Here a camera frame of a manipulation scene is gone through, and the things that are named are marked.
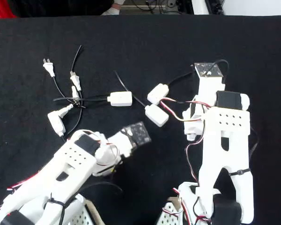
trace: connector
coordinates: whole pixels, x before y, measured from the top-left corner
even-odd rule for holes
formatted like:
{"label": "connector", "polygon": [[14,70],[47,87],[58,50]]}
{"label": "connector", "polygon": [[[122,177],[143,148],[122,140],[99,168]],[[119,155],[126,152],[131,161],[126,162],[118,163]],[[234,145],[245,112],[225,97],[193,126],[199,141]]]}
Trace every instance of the connector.
{"label": "connector", "polygon": [[43,62],[43,67],[45,68],[45,70],[47,70],[51,77],[55,77],[53,63],[51,63],[49,59],[47,59],[47,61],[43,59]]}
{"label": "connector", "polygon": [[70,75],[71,75],[70,79],[73,82],[73,84],[75,85],[77,91],[81,91],[79,76],[77,76],[76,73],[73,71],[70,71]]}
{"label": "connector", "polygon": [[78,92],[75,88],[75,86],[72,86],[72,97],[79,98]]}
{"label": "connector", "polygon": [[51,126],[56,134],[58,134],[59,137],[63,136],[66,132],[65,126],[62,122],[62,118],[73,108],[73,105],[70,104],[58,111],[52,111],[48,113],[48,119],[51,123]]}
{"label": "connector", "polygon": [[112,106],[131,106],[132,105],[132,93],[130,91],[118,91],[112,92],[107,97],[107,101]]}
{"label": "connector", "polygon": [[145,114],[151,121],[153,121],[159,127],[162,127],[169,119],[169,115],[164,110],[154,104],[147,105],[145,107]]}
{"label": "connector", "polygon": [[166,84],[158,84],[148,93],[147,99],[152,104],[158,105],[163,97],[169,93],[169,87]]}

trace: perforated plate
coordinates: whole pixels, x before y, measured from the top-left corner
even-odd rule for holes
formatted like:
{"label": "perforated plate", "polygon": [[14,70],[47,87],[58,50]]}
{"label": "perforated plate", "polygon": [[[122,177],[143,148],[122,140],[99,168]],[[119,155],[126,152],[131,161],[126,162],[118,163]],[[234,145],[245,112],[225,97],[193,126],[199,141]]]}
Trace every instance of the perforated plate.
{"label": "perforated plate", "polygon": [[[173,203],[171,202],[166,203],[164,207],[170,212],[177,212]],[[180,225],[180,224],[178,222],[177,217],[173,215],[169,215],[168,213],[162,211],[156,225]]]}
{"label": "perforated plate", "polygon": [[73,217],[72,221],[67,225],[94,225],[94,223],[92,222],[86,208],[83,207],[81,213]]}

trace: black table surface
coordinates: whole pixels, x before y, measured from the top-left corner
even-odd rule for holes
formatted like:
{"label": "black table surface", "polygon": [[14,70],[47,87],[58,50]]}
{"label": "black table surface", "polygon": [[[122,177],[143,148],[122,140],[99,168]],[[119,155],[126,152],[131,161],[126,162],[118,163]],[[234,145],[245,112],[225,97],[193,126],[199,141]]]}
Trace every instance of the black table surface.
{"label": "black table surface", "polygon": [[[50,160],[62,141],[53,132],[47,113],[61,108],[43,58],[55,67],[57,79],[70,95],[69,70],[77,60],[84,96],[123,90],[117,70],[135,95],[146,101],[158,83],[190,70],[193,62],[227,59],[226,90],[250,97],[251,125],[259,145],[250,167],[254,178],[255,218],[252,224],[281,224],[281,17],[233,16],[89,16],[0,20],[0,203],[6,187],[32,174]],[[175,84],[169,96],[191,100],[198,79]],[[176,107],[178,112],[183,108]],[[70,128],[78,109],[65,117]],[[110,105],[84,110],[79,128],[111,136],[121,127],[144,121],[152,143],[137,149],[119,167],[112,187],[97,186],[85,196],[93,200],[106,224],[152,225],[172,187],[192,181],[184,147],[183,124],[174,118],[159,128],[144,108]],[[202,145],[190,150],[197,173]],[[235,196],[223,172],[216,187]]]}

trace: white plastic part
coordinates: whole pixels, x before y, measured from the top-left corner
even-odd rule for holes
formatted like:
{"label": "white plastic part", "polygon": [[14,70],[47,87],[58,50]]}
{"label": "white plastic part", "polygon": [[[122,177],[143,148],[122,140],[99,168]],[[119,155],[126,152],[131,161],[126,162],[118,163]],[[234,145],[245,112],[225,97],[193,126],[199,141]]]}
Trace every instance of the white plastic part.
{"label": "white plastic part", "polygon": [[162,127],[169,119],[169,115],[164,110],[154,104],[147,105],[145,107],[145,114],[151,121],[153,121],[159,127]]}
{"label": "white plastic part", "polygon": [[169,87],[166,84],[158,84],[148,93],[147,100],[152,104],[158,105],[163,97],[169,93]]}
{"label": "white plastic part", "polygon": [[242,110],[246,111],[250,106],[250,99],[249,96],[246,94],[240,94],[242,100]]}
{"label": "white plastic part", "polygon": [[[171,202],[167,202],[164,208],[171,213],[178,213],[174,204]],[[182,223],[179,223],[180,214],[177,214],[178,217],[175,217],[162,211],[156,225],[182,225]]]}
{"label": "white plastic part", "polygon": [[53,128],[53,130],[55,131],[55,133],[61,137],[64,135],[64,133],[66,132],[65,126],[61,120],[61,118],[59,117],[57,111],[53,111],[48,113],[48,119],[51,123],[51,126]]}
{"label": "white plastic part", "polygon": [[79,76],[76,75],[75,72],[70,72],[70,79],[73,82],[73,84],[75,85],[77,91],[81,91],[81,86],[80,86],[80,81],[79,81]]}
{"label": "white plastic part", "polygon": [[132,105],[132,93],[130,91],[118,91],[112,92],[107,97],[107,101],[112,106],[131,106]]}
{"label": "white plastic part", "polygon": [[[80,137],[74,134],[54,154],[48,164],[20,186],[15,193],[4,199],[0,210],[0,223],[8,213],[19,210],[35,198],[43,196],[47,201],[52,197],[56,201],[65,203],[78,191],[92,174],[96,159],[74,143]],[[62,173],[66,173],[68,177],[63,181],[57,181],[56,178]],[[61,211],[61,205],[48,202],[36,225],[54,225],[59,220]]]}
{"label": "white plastic part", "polygon": [[[205,113],[203,159],[199,172],[201,194],[207,217],[212,215],[213,187],[222,168],[229,173],[249,168],[248,135],[250,113],[243,110],[212,107]],[[229,138],[229,149],[224,150],[221,138]],[[236,190],[236,201],[241,205],[241,222],[249,224],[254,217],[253,178],[251,172],[231,176]]]}
{"label": "white plastic part", "polygon": [[55,76],[53,63],[51,63],[49,60],[48,62],[46,62],[46,60],[44,59],[43,67],[45,68],[45,70],[47,70],[51,77]]}
{"label": "white plastic part", "polygon": [[[200,79],[198,94],[193,98],[193,101],[200,101],[207,103],[210,106],[214,106],[216,102],[216,92],[218,90],[225,90],[225,84],[222,83],[222,77],[200,76],[197,71],[197,75]],[[194,113],[191,115],[192,104],[190,107],[182,112],[183,119],[195,120],[204,114],[203,108],[200,105],[194,104]],[[203,131],[203,121],[184,122],[184,134],[187,140],[195,140],[197,135],[201,135]]]}
{"label": "white plastic part", "polygon": [[75,88],[75,86],[72,86],[72,97],[79,98],[78,92]]}

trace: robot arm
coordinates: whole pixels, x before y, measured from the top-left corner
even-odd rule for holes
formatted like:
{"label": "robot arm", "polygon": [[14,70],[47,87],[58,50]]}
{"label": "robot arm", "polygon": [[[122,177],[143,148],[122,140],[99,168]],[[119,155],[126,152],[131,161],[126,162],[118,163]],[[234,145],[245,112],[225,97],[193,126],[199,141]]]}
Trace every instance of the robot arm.
{"label": "robot arm", "polygon": [[76,131],[48,164],[4,199],[0,224],[15,210],[23,212],[32,224],[58,224],[64,205],[89,176],[110,174],[121,155],[128,157],[150,141],[142,122],[123,128],[109,139],[99,132]]}
{"label": "robot arm", "polygon": [[[203,159],[198,183],[184,182],[176,193],[179,195],[176,212],[185,212],[188,224],[239,225],[249,224],[254,216],[253,179],[249,169],[248,135],[250,134],[250,101],[246,94],[225,91],[222,72],[212,63],[195,63],[199,77],[199,91],[195,101],[211,107],[190,103],[183,112],[184,133],[194,141],[203,135]],[[236,201],[222,203],[214,183],[222,168],[227,169],[236,190]],[[157,224],[167,220],[169,209],[163,209]],[[181,225],[183,213],[175,214]]]}

